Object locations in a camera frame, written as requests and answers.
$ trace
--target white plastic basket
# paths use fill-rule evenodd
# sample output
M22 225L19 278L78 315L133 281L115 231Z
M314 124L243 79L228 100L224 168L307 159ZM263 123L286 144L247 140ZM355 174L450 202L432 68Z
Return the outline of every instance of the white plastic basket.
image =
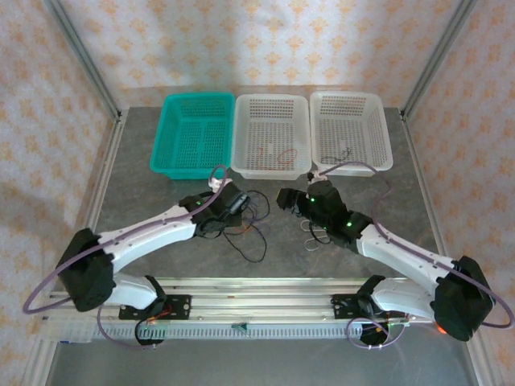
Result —
M307 100L286 94L236 99L231 168L246 179L297 179L311 169Z
M364 92L318 91L310 97L311 148L320 171L345 161L378 170L393 166L392 147L381 98ZM330 175L369 177L364 166L343 166Z

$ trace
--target patterned wall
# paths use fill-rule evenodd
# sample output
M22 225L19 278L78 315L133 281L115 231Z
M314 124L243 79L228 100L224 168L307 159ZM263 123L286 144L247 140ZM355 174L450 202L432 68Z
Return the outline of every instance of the patterned wall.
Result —
M0 3L0 384L19 384L38 323L22 304L74 233L110 123L40 0Z
M515 3L478 2L410 130L452 256L476 258L515 308ZM492 320L505 320L496 307ZM488 332L505 384L515 330Z
M122 109L183 90L275 84L340 85L398 107L458 3L64 0Z

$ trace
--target teal basket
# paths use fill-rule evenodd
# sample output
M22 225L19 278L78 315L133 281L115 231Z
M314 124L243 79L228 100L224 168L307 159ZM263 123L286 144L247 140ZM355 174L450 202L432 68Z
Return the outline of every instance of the teal basket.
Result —
M164 101L150 168L171 179L208 179L216 165L231 163L234 95L200 92ZM217 178L223 176L218 170Z

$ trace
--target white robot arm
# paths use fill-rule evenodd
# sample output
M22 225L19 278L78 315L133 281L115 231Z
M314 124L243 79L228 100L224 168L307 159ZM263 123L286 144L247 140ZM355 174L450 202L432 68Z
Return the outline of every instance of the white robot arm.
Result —
M418 315L436 321L450 336L467 341L494 306L494 300L487 294L445 269L458 270L488 287L473 259L462 257L455 261L431 253L384 228L381 230L385 235L380 234L372 219L346 208L338 191L326 179L311 183L307 192L281 189L277 204L324 228L331 241L341 248L380 261L411 279L399 282L373 275L357 292L353 299L355 304L339 304L348 306L349 314L359 310L358 316L367 318L385 311ZM428 261L415 253L428 257Z
M241 212L249 196L227 181L211 205L193 216L188 214L203 205L204 199L213 195L211 191L188 196L164 213L127 228L97 235L89 228L77 232L58 267L88 248L108 245L59 274L77 310L119 304L144 310L149 317L161 312L166 295L153 277L132 277L119 271L165 245L241 225ZM210 186L217 191L220 184L215 180Z

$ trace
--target gray table surface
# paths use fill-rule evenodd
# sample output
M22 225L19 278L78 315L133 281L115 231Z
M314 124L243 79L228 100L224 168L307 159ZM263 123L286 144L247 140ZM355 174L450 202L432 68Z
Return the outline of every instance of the gray table surface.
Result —
M467 348L412 326L392 347L342 340L176 340L155 351L60 344L48 386L473 386Z
M150 155L159 122L160 108L131 108L127 116L109 184L97 224L97 232L123 228L166 211L187 195L208 190L206 181L172 181L150 170ZM393 168L385 176L394 192L381 206L381 222L392 232L415 244L436 250L433 233L396 109L385 110L393 151ZM398 277L399 273L372 259L338 248L321 245L308 252L304 241L310 236L300 229L300 219L281 211L274 202L278 189L293 187L306 190L305 175L296 181L243 179L230 172L243 190L257 189L270 200L271 213L265 220L268 251L260 264L245 261L219 237L175 243L142 257L123 272L156 277L369 277L381 274ZM373 200L385 190L379 178L332 176L348 208L370 214ZM263 243L256 232L233 238L250 259L258 259Z
M387 109L394 165L385 173L394 193L381 207L381 220L392 232L432 251L431 226L414 165L396 109ZM125 227L157 215L186 195L205 191L205 181L172 181L150 171L149 161L160 109L132 108L115 159L97 231ZM306 188L306 180L253 181L231 173L241 189L263 191L271 201L266 223L269 251L250 264L227 241L196 238L138 259L124 272L156 277L359 277L373 273L400 276L381 263L334 245L307 252L299 219L280 211L274 197L280 187ZM385 189L377 178L331 177L349 208L369 214ZM235 240L252 258L262 244L248 232ZM384 386L476 384L465 344L429 326L407 329L392 347L360 350L341 340L172 341L155 351L131 351L107 342L60 344L48 385L335 385Z

